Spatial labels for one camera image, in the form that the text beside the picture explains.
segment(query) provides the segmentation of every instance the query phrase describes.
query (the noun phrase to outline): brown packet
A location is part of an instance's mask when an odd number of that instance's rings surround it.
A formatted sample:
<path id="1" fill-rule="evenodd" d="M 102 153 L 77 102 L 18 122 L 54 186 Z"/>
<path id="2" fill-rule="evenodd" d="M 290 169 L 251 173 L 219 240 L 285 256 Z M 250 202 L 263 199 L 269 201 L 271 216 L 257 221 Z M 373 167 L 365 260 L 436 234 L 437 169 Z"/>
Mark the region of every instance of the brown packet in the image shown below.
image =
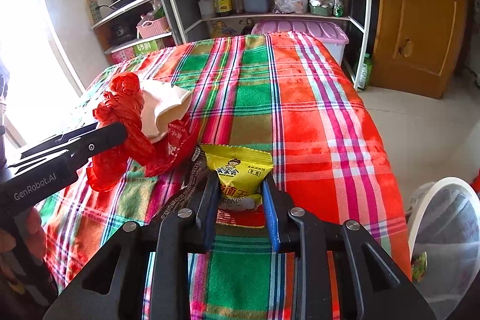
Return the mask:
<path id="1" fill-rule="evenodd" d="M 197 145 L 189 160 L 187 173 L 185 174 L 181 188 L 168 199 L 155 216 L 153 216 L 150 223 L 161 223 L 171 213 L 185 208 L 195 192 L 205 189 L 209 173 L 210 169 L 207 167 L 205 152 Z"/>

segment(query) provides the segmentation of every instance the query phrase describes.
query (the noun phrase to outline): yellow packet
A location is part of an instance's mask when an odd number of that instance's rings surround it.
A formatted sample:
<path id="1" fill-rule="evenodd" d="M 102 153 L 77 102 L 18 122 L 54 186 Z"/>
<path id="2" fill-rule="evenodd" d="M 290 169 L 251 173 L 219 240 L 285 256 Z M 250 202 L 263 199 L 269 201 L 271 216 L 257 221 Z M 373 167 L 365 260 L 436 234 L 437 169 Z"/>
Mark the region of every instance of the yellow packet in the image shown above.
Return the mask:
<path id="1" fill-rule="evenodd" d="M 256 208 L 261 203 L 259 185 L 273 168 L 272 155 L 231 145 L 202 144 L 201 148 L 208 168 L 215 170 L 220 180 L 224 199 L 219 207 L 230 210 Z"/>

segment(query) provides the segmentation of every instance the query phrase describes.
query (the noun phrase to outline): power outlet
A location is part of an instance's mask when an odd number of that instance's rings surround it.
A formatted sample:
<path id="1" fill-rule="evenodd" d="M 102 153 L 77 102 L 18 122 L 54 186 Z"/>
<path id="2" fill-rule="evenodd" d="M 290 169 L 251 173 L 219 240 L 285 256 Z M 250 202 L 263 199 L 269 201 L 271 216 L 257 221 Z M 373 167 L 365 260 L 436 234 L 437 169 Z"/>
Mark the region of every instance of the power outlet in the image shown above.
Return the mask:
<path id="1" fill-rule="evenodd" d="M 96 24 L 102 19 L 102 15 L 100 14 L 100 9 L 98 8 L 97 0 L 87 0 L 87 10 L 88 10 L 88 16 L 90 18 L 90 22 L 92 23 L 92 25 Z"/>

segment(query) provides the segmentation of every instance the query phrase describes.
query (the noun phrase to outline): yellow label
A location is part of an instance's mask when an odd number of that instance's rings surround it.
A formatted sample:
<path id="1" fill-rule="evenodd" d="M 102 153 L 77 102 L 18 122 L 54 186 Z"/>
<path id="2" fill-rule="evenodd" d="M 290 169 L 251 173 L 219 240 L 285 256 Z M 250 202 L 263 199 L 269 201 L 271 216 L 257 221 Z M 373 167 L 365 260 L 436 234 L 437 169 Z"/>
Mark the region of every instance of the yellow label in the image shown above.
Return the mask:
<path id="1" fill-rule="evenodd" d="M 225 13 L 232 10 L 232 0 L 215 0 L 215 11 Z"/>
<path id="2" fill-rule="evenodd" d="M 256 195 L 261 181 L 273 168 L 272 155 L 268 152 L 230 145 L 202 144 L 201 148 L 208 168 L 218 174 L 225 198 Z"/>

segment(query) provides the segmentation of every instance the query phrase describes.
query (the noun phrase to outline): silver bolt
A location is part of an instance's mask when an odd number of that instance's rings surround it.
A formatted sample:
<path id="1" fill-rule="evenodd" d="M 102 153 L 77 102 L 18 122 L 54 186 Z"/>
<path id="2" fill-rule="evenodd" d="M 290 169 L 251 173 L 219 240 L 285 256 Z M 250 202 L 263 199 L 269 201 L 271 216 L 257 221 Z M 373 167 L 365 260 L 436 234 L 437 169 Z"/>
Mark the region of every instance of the silver bolt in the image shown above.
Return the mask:
<path id="1" fill-rule="evenodd" d="M 136 227 L 137 227 L 137 223 L 135 221 L 127 221 L 123 225 L 123 230 L 125 232 L 131 232 L 131 231 L 134 231 Z"/>
<path id="2" fill-rule="evenodd" d="M 305 210 L 296 206 L 290 209 L 290 213 L 292 214 L 292 216 L 301 217 L 305 214 Z"/>
<path id="3" fill-rule="evenodd" d="M 179 217 L 182 217 L 182 219 L 185 219 L 187 217 L 190 217 L 193 212 L 191 211 L 191 209 L 183 208 L 183 209 L 180 209 L 178 213 L 179 213 L 178 214 Z"/>
<path id="4" fill-rule="evenodd" d="M 348 220 L 346 222 L 346 227 L 350 229 L 350 231 L 358 231 L 360 228 L 360 224 L 355 220 Z"/>

